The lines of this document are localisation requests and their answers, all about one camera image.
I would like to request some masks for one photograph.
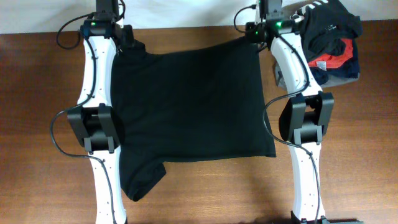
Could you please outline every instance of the white wall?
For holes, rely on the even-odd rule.
[[[288,11],[305,0],[284,0]],[[133,28],[230,26],[237,10],[256,0],[125,0],[126,24]],[[398,0],[341,0],[362,20],[398,19]],[[66,21],[95,10],[95,0],[1,0],[0,34],[57,31]],[[239,24],[254,19],[242,13]],[[81,22],[66,30],[77,30]]]

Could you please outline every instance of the black t-shirt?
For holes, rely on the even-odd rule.
[[[298,26],[309,62],[323,54],[343,54],[345,44],[340,39],[355,39],[363,33],[359,16],[349,13],[339,0],[312,2],[299,9],[293,18],[295,16],[304,16]]]
[[[111,98],[125,129],[121,187],[131,200],[141,199],[163,178],[165,161],[275,157],[262,123],[256,50],[239,38],[154,55],[136,42],[114,59]]]

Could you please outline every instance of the red clothing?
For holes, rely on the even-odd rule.
[[[353,55],[353,40],[351,39],[342,39],[342,41],[346,44],[346,48],[344,54],[340,56],[333,56],[329,54],[324,54],[321,57],[313,60],[308,63],[310,67],[317,67],[317,62],[326,62],[326,68],[340,68],[348,59],[354,57]]]

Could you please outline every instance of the wood grain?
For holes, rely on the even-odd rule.
[[[329,88],[336,103],[320,161],[322,199],[331,219],[398,223],[398,22],[364,22],[358,40],[359,82]],[[136,30],[149,52],[199,49],[239,36],[231,27]],[[75,34],[63,39],[72,44]],[[94,223],[96,201],[88,161],[59,154],[51,117],[74,105],[83,79],[83,47],[65,51],[55,34],[0,35],[0,223]],[[261,53],[264,96],[274,83]],[[276,103],[277,120],[285,105]],[[83,153],[66,119],[56,135]],[[294,200],[287,147],[276,159],[252,157],[165,163],[167,175],[139,202],[123,197],[129,223],[267,223],[288,218]]]

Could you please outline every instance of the pile of clothes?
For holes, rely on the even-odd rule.
[[[358,80],[355,38],[363,33],[359,16],[349,13],[339,0],[318,0],[300,8],[291,18],[298,24],[304,55],[319,85]]]

